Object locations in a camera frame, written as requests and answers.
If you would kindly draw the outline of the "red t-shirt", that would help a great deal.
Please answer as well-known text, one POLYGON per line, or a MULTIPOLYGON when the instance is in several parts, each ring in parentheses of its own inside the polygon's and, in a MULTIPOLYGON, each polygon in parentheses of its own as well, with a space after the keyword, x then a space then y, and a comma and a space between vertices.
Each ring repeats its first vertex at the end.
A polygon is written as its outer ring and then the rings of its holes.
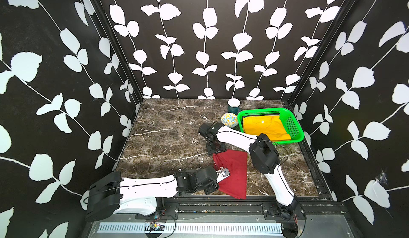
POLYGON ((228 149, 226 152, 213 155, 216 169, 228 169, 230 176, 219 182, 219 191, 234 197, 247 197, 247 157, 248 153, 228 149))

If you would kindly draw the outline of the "yellow t-shirt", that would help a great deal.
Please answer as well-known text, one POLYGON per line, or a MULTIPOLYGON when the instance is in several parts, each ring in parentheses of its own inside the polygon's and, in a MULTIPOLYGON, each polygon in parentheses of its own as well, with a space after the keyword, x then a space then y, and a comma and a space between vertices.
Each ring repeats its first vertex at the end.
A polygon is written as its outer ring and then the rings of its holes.
POLYGON ((246 134, 256 136, 265 134, 274 142, 291 140, 278 115, 246 116, 243 118, 242 126, 246 134))

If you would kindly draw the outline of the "green plastic laundry basket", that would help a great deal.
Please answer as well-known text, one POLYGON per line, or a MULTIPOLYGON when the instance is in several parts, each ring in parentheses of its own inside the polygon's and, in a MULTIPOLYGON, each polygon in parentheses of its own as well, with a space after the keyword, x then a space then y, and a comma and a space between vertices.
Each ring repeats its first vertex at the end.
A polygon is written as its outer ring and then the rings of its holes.
POLYGON ((277 144, 286 145, 292 143, 299 143, 304 139, 304 132, 295 118, 294 114, 285 108, 269 108, 269 109, 254 109, 254 110, 243 110, 238 114, 239 128, 242 133, 243 131, 243 118, 246 116, 259 116, 259 115, 278 115, 281 122, 284 125, 287 133, 291 136, 289 141, 278 141, 277 144))

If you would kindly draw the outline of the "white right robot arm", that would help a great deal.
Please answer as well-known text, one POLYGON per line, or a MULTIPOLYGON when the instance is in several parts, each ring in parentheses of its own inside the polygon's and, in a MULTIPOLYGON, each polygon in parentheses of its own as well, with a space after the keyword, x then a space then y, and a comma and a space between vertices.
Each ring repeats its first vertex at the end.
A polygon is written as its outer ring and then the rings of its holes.
POLYGON ((218 122, 201 125, 198 133, 206 140, 210 154, 224 152, 226 144, 247 152, 253 167, 265 175, 272 187, 281 217, 294 218, 299 204, 282 172, 279 152, 266 134, 249 135, 218 122))

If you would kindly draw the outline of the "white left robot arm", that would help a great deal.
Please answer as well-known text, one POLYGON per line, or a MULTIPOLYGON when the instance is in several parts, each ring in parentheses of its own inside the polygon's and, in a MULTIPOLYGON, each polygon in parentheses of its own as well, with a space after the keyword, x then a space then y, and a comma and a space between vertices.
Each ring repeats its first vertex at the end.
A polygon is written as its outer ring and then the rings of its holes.
POLYGON ((190 196, 200 191, 211 194, 228 177, 227 168, 216 170, 212 166, 150 179, 126 178, 114 171, 89 187, 89 195, 83 199, 85 220, 101 221, 121 213, 150 216, 164 210, 161 205, 164 198, 190 196))

